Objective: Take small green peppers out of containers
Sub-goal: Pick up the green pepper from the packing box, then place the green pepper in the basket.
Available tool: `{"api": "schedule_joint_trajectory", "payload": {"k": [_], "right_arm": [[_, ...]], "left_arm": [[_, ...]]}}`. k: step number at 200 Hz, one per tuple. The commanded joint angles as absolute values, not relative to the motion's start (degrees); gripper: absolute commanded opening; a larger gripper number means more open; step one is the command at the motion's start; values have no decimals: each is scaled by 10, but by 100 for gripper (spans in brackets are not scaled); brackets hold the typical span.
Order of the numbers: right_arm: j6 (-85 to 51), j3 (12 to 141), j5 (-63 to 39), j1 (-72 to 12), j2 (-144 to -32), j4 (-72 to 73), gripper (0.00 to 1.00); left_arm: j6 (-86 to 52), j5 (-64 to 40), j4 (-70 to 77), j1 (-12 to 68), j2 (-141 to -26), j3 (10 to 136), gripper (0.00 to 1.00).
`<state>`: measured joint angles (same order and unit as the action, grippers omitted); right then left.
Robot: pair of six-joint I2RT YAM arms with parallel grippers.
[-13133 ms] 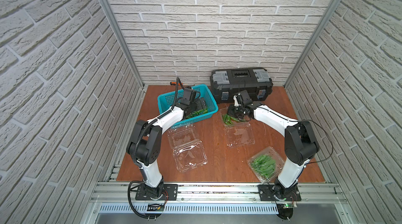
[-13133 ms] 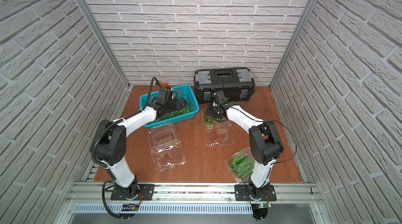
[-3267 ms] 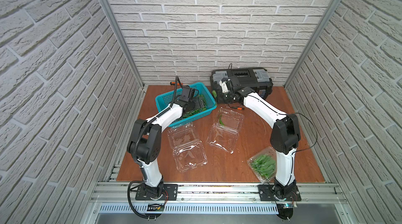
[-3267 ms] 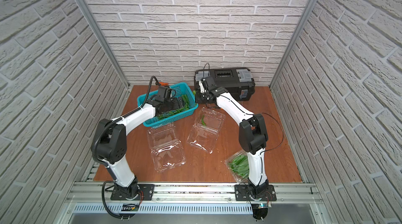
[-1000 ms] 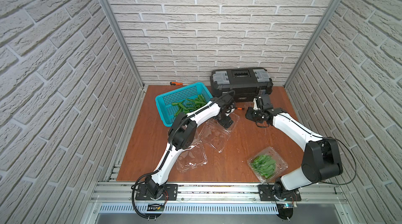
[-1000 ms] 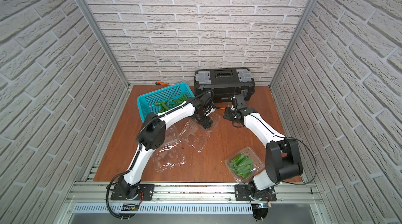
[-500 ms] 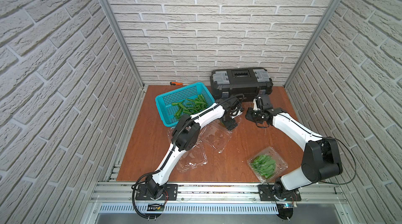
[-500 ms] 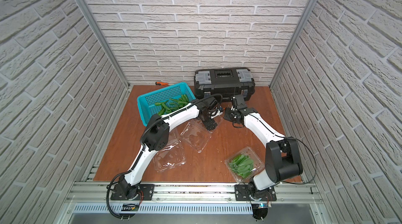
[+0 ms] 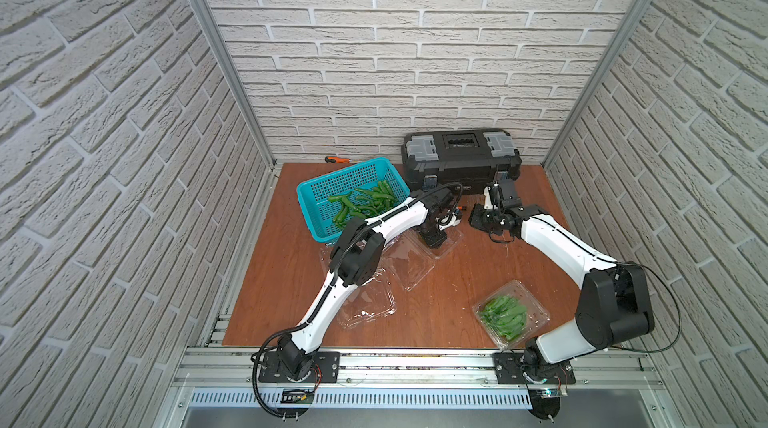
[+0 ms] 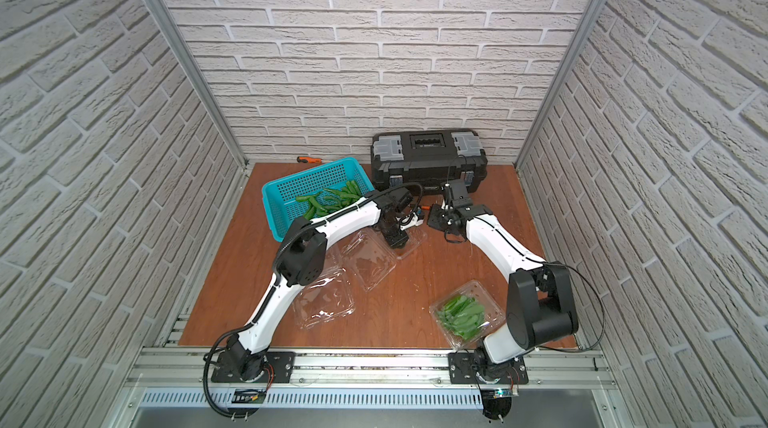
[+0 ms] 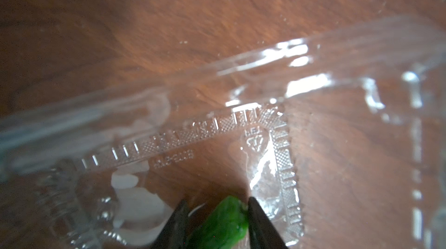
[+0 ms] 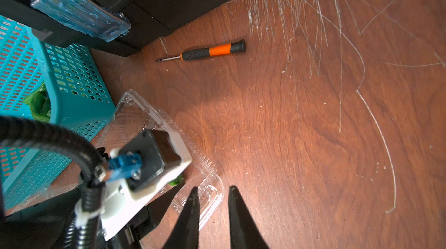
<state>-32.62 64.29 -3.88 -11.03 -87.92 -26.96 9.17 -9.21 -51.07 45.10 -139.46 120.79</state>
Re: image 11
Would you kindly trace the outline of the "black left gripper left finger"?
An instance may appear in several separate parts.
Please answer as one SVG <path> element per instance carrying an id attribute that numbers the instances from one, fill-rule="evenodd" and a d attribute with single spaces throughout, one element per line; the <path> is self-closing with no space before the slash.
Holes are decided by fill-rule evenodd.
<path id="1" fill-rule="evenodd" d="M 189 207 L 181 200 L 150 249 L 184 249 L 189 222 Z"/>

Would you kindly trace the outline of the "clear pepper container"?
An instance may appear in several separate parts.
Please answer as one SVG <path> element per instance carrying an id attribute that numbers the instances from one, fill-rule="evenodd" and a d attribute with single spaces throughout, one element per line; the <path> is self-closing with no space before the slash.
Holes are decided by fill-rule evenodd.
<path id="1" fill-rule="evenodd" d="M 446 246 L 446 33 L 412 15 L 1 120 L 3 249 L 142 249 L 255 197 L 290 249 Z"/>

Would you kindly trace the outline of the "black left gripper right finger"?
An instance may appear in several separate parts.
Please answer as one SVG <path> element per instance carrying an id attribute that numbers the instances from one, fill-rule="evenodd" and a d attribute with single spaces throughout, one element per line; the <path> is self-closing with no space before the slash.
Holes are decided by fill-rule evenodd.
<path id="1" fill-rule="evenodd" d="M 251 249 L 288 249 L 255 197 L 248 199 L 247 217 Z"/>

